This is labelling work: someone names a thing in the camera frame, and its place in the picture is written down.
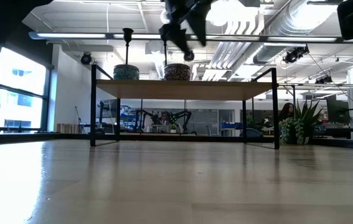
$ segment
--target black monitor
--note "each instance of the black monitor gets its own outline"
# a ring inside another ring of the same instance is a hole
[[[349,124],[351,117],[349,116],[349,104],[347,101],[337,100],[337,97],[327,97],[328,121],[331,123]]]

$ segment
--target blue patterned pot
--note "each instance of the blue patterned pot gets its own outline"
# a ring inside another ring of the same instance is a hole
[[[133,65],[117,65],[114,67],[115,80],[139,80],[139,69]]]
[[[165,66],[165,76],[166,80],[182,80],[189,81],[191,70],[188,65],[175,63]]]

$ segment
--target wooden tabletop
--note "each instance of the wooden tabletop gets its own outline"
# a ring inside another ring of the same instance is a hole
[[[248,100],[271,83],[158,80],[97,80],[97,87],[121,99]]]

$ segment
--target red patterned pot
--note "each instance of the red patterned pot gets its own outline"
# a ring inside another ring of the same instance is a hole
[[[188,65],[181,63],[175,63],[165,66],[165,76],[166,80],[182,80],[189,81],[191,70]]]

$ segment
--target window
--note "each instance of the window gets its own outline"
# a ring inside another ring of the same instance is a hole
[[[42,98],[0,89],[0,127],[40,128]]]
[[[0,52],[0,128],[45,128],[47,69],[22,55]]]
[[[46,68],[9,49],[0,53],[0,84],[38,95],[44,94]]]
[[[30,128],[31,127],[31,121],[14,121],[14,120],[6,120],[7,125],[9,126],[9,128],[18,128],[21,127],[22,128]]]

